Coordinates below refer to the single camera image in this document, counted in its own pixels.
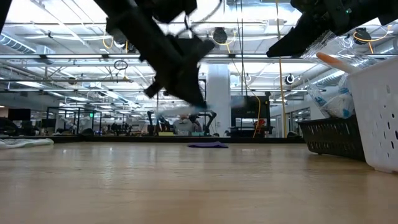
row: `wooden surface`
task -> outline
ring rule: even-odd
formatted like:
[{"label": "wooden surface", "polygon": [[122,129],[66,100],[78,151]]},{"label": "wooden surface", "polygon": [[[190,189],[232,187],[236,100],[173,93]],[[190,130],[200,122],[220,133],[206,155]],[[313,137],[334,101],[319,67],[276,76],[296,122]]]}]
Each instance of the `wooden surface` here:
[{"label": "wooden surface", "polygon": [[0,151],[0,223],[397,223],[398,176],[303,144]]}]

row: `black basket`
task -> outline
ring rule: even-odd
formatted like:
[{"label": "black basket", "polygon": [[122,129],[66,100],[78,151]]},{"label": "black basket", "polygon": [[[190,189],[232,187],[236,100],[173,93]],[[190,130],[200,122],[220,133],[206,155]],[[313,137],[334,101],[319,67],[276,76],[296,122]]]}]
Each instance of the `black basket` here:
[{"label": "black basket", "polygon": [[299,125],[311,152],[365,161],[356,116],[303,121]]}]

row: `white column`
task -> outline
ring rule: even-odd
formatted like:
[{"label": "white column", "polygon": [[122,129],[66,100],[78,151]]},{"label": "white column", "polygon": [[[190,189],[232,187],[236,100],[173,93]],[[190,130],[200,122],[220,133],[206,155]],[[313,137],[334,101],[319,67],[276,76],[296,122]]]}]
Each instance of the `white column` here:
[{"label": "white column", "polygon": [[231,126],[231,108],[229,102],[230,94],[229,69],[226,64],[209,65],[207,75],[207,103],[211,105],[212,110],[217,113],[216,119],[209,127],[210,134],[217,132],[224,136],[226,130]]}]

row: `white laundry basket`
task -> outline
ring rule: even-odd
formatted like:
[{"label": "white laundry basket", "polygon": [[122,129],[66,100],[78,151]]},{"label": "white laundry basket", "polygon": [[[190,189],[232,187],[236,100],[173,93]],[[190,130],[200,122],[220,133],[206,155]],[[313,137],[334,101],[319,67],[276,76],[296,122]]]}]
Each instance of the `white laundry basket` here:
[{"label": "white laundry basket", "polygon": [[366,162],[398,171],[398,57],[348,76]]}]

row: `purple cloth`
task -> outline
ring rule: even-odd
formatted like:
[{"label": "purple cloth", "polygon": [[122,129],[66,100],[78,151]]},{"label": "purple cloth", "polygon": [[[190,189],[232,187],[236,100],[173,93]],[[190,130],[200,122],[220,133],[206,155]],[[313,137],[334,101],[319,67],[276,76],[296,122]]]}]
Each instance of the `purple cloth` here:
[{"label": "purple cloth", "polygon": [[204,147],[204,148],[228,148],[227,145],[217,142],[201,142],[201,143],[190,143],[188,147]]}]

